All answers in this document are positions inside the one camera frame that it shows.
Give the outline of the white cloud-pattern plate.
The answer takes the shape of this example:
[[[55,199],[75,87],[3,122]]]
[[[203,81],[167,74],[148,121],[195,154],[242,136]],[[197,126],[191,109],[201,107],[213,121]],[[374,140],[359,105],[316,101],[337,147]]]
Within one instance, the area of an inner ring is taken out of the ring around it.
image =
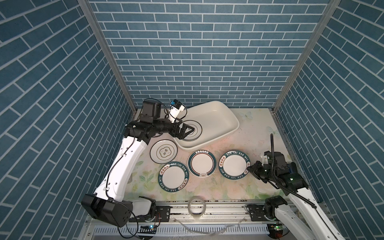
[[[201,135],[202,135],[202,132],[203,132],[203,127],[200,123],[198,123],[197,121],[194,121],[194,120],[187,120],[185,122],[183,122],[181,124],[181,126],[183,124],[188,124],[190,126],[193,126],[195,128],[195,130],[193,132],[187,132],[187,133],[194,133],[194,140],[197,140]]]
[[[178,153],[177,145],[171,140],[160,140],[150,150],[150,158],[156,164],[167,164],[173,161]]]

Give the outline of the green red rimmed plate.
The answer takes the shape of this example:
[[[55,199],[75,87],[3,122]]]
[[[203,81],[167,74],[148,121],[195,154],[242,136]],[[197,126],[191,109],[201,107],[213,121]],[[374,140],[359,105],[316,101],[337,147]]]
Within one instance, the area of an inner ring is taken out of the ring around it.
[[[217,167],[215,156],[207,150],[193,152],[188,159],[190,172],[199,178],[211,176]]]

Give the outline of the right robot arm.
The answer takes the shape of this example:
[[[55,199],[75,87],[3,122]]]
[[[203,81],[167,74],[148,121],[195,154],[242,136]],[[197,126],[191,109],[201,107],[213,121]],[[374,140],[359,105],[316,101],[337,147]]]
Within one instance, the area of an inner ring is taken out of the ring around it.
[[[298,173],[295,163],[277,165],[257,161],[247,170],[263,183],[283,190],[300,211],[303,222],[281,196],[265,200],[264,214],[269,220],[280,221],[298,240],[343,240],[344,237],[319,206],[304,178]]]

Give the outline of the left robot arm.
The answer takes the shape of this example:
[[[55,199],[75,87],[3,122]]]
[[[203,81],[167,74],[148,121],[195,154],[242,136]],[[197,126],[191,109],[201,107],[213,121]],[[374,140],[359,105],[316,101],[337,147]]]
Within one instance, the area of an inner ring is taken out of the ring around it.
[[[111,168],[96,190],[84,195],[81,201],[82,207],[92,218],[121,228],[131,218],[155,216],[155,200],[139,198],[124,201],[123,198],[134,167],[152,138],[169,134],[183,140],[194,130],[193,127],[184,125],[183,120],[178,117],[185,109],[184,104],[178,100],[171,101],[170,109],[161,118],[164,107],[159,100],[146,99],[138,119],[126,124],[120,149]]]

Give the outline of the white plastic bin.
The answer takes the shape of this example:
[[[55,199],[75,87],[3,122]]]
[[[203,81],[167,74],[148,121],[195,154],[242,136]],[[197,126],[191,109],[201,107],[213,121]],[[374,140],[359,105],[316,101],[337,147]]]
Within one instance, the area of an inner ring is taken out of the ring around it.
[[[175,138],[176,144],[184,151],[193,152],[203,149],[231,134],[240,126],[235,114],[222,102],[211,101],[183,111],[187,120],[194,120],[203,127],[202,135],[195,141],[186,142]]]

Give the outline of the floral table mat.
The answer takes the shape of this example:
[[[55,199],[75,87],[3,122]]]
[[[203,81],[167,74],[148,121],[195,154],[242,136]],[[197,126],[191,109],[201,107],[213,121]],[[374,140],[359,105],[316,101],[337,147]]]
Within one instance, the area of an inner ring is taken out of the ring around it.
[[[240,150],[246,153],[254,164],[262,159],[264,152],[271,149],[270,135],[273,134],[275,151],[282,153],[287,163],[292,162],[282,134],[269,109],[232,109],[232,112],[240,122],[238,130],[204,147],[213,153],[217,160],[230,150]],[[270,196],[283,195],[281,190],[257,180],[251,174],[240,180],[229,180],[223,177],[219,170],[215,170],[213,175],[207,178],[190,175],[187,185],[182,190],[174,193],[166,192],[158,183],[162,165],[151,160],[150,150],[151,147],[147,147],[138,159],[131,181],[125,189],[126,201],[139,196],[158,202],[171,202],[189,201],[195,196],[204,200],[264,200]]]

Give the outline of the clear tape roll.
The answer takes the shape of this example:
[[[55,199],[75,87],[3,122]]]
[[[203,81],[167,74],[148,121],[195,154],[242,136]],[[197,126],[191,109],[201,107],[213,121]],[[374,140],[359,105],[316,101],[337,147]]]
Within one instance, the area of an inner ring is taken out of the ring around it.
[[[192,197],[188,203],[188,212],[194,219],[201,218],[207,209],[206,201],[198,196]]]

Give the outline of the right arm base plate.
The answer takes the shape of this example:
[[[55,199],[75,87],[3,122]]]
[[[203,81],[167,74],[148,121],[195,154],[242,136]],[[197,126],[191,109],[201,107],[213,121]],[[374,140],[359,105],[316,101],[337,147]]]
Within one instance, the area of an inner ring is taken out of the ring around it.
[[[278,222],[279,221],[275,217],[266,216],[263,206],[249,204],[245,206],[245,209],[248,212],[252,222],[262,222],[262,221]]]

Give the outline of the aluminium rail frame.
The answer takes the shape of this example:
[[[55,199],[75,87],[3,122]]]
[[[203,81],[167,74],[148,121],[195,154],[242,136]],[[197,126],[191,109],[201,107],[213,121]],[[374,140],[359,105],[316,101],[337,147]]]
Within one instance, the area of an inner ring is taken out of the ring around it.
[[[289,200],[288,205],[295,215],[303,222],[304,217],[296,206]],[[194,219],[188,212],[189,202],[159,202],[157,206],[170,206],[171,214],[169,222],[160,223],[160,217],[155,217],[153,222],[128,223],[125,227],[117,228],[107,223],[87,218],[80,233],[82,240],[295,240],[294,235],[280,221],[278,222],[252,222],[246,205],[255,204],[263,206],[265,201],[206,201],[207,209],[205,214]],[[319,204],[327,217],[329,212],[324,204]],[[237,234],[217,236],[180,236],[177,230],[182,226],[173,222],[173,219],[180,220],[184,224],[236,224],[241,219],[241,231]]]

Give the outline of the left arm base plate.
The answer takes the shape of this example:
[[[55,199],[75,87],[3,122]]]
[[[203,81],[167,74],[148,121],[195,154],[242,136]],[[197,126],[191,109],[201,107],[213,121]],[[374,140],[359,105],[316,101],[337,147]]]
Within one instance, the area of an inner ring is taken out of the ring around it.
[[[150,211],[146,215],[136,215],[134,217],[133,215],[129,219],[130,223],[135,223],[138,221],[139,223],[143,222],[153,222],[155,217],[160,217],[160,223],[163,222],[169,222],[171,214],[171,207],[170,206],[156,206],[155,208],[150,208]]]

